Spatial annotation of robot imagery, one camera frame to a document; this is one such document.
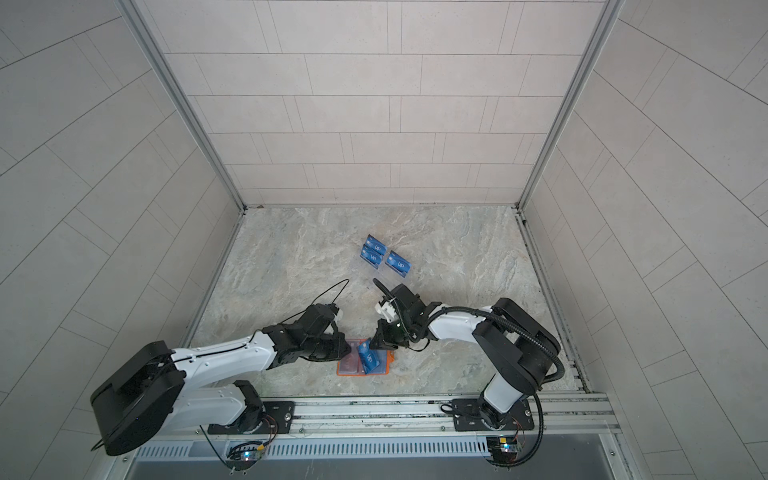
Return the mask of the orange card holder wallet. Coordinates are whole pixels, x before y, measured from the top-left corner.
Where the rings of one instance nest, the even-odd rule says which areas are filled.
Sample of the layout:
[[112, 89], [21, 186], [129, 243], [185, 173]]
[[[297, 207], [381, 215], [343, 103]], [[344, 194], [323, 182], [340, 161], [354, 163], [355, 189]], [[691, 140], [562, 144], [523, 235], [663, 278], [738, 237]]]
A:
[[338, 362], [336, 368], [336, 374], [338, 376], [382, 376], [389, 373], [390, 365], [395, 359], [394, 352], [387, 350], [371, 350], [370, 355], [375, 358], [375, 362], [373, 363], [374, 368], [371, 368], [371, 363], [366, 362], [365, 356], [360, 353], [359, 345], [362, 343], [364, 343], [364, 340], [347, 340], [351, 352]]

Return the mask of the blue card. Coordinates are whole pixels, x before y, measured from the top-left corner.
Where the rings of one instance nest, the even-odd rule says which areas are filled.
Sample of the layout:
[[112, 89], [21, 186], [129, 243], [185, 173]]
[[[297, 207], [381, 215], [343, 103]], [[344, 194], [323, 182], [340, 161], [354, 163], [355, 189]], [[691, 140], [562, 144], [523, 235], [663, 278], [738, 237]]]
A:
[[370, 348], [370, 341], [361, 342], [358, 347], [358, 354], [361, 361], [363, 373], [368, 375], [375, 371], [381, 364], [377, 353]]
[[365, 246], [375, 252], [377, 252], [380, 255], [385, 255], [387, 252], [387, 246], [384, 245], [382, 242], [377, 240], [372, 235], [368, 235], [368, 237], [365, 240]]
[[372, 265], [375, 269], [378, 269], [383, 261], [383, 256], [374, 249], [368, 248], [364, 245], [360, 253], [361, 258]]
[[389, 252], [386, 258], [386, 265], [402, 278], [405, 278], [411, 270], [411, 263], [394, 250]]

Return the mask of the clear acrylic card display stand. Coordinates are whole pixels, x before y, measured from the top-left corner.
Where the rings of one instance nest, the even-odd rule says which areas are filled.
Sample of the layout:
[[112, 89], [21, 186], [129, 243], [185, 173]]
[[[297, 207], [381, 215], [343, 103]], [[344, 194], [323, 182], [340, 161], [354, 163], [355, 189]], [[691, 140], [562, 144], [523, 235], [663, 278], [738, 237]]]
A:
[[368, 234], [362, 241], [359, 251], [360, 260], [387, 288], [403, 284], [416, 291], [415, 267], [409, 258], [393, 250], [384, 242]]

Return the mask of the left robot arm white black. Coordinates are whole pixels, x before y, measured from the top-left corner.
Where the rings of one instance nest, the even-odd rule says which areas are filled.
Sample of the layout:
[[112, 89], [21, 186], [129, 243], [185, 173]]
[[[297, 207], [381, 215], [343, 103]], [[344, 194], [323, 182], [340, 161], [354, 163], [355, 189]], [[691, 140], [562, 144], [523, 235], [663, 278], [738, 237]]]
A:
[[110, 456], [137, 449], [159, 433], [210, 425], [217, 433], [256, 431], [267, 415], [244, 374], [299, 359], [336, 362], [351, 348], [334, 303], [313, 304], [292, 323], [278, 323], [233, 341], [172, 349], [162, 341], [142, 347], [91, 394], [101, 438]]

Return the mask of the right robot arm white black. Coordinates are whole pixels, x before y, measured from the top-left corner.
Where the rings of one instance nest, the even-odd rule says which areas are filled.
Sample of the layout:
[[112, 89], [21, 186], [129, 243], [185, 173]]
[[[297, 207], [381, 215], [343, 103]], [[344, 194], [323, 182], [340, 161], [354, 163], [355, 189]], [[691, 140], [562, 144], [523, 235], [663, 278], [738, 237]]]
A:
[[509, 298], [482, 308], [425, 304], [403, 284], [392, 289], [378, 279], [373, 284], [383, 298], [375, 306], [380, 319], [370, 339], [371, 348], [397, 350], [440, 340], [464, 341], [481, 348], [495, 374], [480, 394], [474, 416], [491, 429], [511, 423], [513, 407], [565, 374], [557, 339]]

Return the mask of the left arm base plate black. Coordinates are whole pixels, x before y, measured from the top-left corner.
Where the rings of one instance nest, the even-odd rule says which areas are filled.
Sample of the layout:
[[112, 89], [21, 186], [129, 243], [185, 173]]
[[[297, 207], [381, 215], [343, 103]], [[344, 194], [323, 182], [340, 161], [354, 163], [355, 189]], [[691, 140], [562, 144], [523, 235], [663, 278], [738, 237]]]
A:
[[290, 432], [296, 404], [292, 401], [267, 401], [260, 410], [248, 406], [231, 424], [211, 424], [206, 432], [212, 435], [274, 435]]

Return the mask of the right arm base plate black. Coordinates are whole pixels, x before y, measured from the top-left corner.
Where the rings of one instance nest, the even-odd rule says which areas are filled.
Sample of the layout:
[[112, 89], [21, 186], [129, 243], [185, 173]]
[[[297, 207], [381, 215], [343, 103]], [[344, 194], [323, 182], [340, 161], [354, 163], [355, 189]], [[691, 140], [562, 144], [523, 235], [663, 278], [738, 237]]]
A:
[[500, 413], [479, 398], [455, 398], [440, 407], [453, 418], [458, 432], [530, 431], [535, 429], [532, 409], [528, 400], [518, 400], [509, 411]]

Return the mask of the aluminium mounting rail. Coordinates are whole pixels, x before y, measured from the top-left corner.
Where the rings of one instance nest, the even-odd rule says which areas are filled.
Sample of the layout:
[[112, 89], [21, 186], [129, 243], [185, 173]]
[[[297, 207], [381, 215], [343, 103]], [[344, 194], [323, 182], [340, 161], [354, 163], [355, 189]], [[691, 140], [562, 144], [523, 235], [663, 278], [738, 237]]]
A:
[[621, 431], [604, 394], [582, 391], [544, 391], [539, 399], [512, 409], [512, 419], [492, 430], [478, 418], [457, 418], [443, 411], [451, 396], [372, 396], [285, 398], [292, 406], [277, 407], [278, 398], [266, 400], [271, 420], [248, 434], [210, 433], [211, 440], [278, 440], [511, 435], [532, 441], [538, 431], [551, 435], [602, 434]]

